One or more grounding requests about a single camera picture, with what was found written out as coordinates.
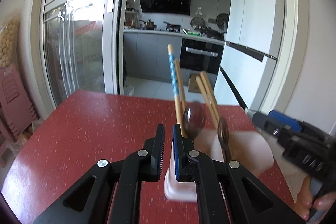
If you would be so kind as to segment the person's right hand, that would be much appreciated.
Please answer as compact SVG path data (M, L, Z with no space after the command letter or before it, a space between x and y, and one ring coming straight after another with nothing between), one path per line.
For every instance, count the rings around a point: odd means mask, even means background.
M325 196L316 199L313 202L313 195L310 191L310 176L306 176L303 180L302 187L297 195L297 200L294 204L293 210L304 220L309 219L310 209L315 209L317 211L323 211L323 216L317 220L315 223L320 223L327 212L332 207L335 202L335 192L330 192Z

